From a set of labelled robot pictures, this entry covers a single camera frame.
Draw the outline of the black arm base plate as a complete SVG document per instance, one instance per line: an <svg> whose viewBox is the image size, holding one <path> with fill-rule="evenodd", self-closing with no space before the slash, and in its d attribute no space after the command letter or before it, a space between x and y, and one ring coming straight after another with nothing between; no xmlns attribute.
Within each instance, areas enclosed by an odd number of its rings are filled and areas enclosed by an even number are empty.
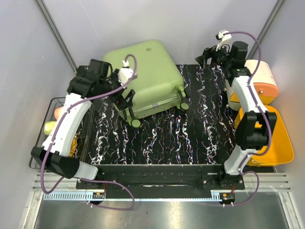
<svg viewBox="0 0 305 229"><path fill-rule="evenodd" d="M183 186L203 190L244 190L241 175L226 175L222 165L100 165L97 180L126 187Z"/></svg>

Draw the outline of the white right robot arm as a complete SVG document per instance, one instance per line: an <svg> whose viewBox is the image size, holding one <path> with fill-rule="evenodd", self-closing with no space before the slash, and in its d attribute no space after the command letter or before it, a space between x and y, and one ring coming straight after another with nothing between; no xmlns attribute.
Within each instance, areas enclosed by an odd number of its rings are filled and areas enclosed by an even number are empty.
<svg viewBox="0 0 305 229"><path fill-rule="evenodd" d="M245 164L252 156L263 156L267 153L277 121L276 113L268 111L251 81L252 72L245 65L247 43L234 42L229 51L226 47L223 44L205 48L202 55L195 59L202 68L211 60L212 65L219 65L224 69L226 80L237 94L244 113L235 131L236 145L233 152L222 164L215 178L218 187L222 189L238 182Z"/></svg>

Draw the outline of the orange plastic basket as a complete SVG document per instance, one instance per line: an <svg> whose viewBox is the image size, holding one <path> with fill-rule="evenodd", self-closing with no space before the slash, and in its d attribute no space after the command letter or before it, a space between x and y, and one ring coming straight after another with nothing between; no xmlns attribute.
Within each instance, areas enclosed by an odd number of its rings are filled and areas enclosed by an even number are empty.
<svg viewBox="0 0 305 229"><path fill-rule="evenodd" d="M247 162L248 166L271 167L290 163L294 158L293 147L279 112L272 106L267 105L269 112L276 113L277 121L272 133L270 149L263 156L252 156Z"/></svg>

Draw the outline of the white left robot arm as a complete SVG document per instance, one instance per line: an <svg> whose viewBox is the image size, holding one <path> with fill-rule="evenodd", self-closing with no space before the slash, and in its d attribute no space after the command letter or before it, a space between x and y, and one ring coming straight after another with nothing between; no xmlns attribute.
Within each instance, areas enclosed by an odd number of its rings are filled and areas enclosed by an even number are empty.
<svg viewBox="0 0 305 229"><path fill-rule="evenodd" d="M109 62L92 59L87 69L81 67L69 83L62 113L56 124L42 143L33 147L32 157L42 170L60 175L64 178L82 178L93 189L99 188L103 177L98 174L97 167L70 157L71 144L84 115L92 102L109 97L120 110L132 106L135 91L126 96L123 92L131 80L137 77L138 64L130 67L127 59L122 68L113 69Z"/></svg>

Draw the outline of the green hard-shell suitcase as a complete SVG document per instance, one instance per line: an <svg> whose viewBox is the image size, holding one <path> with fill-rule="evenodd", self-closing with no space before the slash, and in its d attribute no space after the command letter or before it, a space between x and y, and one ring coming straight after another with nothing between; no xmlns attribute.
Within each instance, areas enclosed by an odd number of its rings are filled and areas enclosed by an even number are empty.
<svg viewBox="0 0 305 229"><path fill-rule="evenodd" d="M132 104L121 109L115 101L119 115L133 128L139 128L142 118L168 110L172 107L183 114L189 110L183 77L166 48L158 40L148 40L105 54L103 60L113 68L121 69L125 58L132 54L130 67L136 68L137 77L123 91L122 97L131 97Z"/></svg>

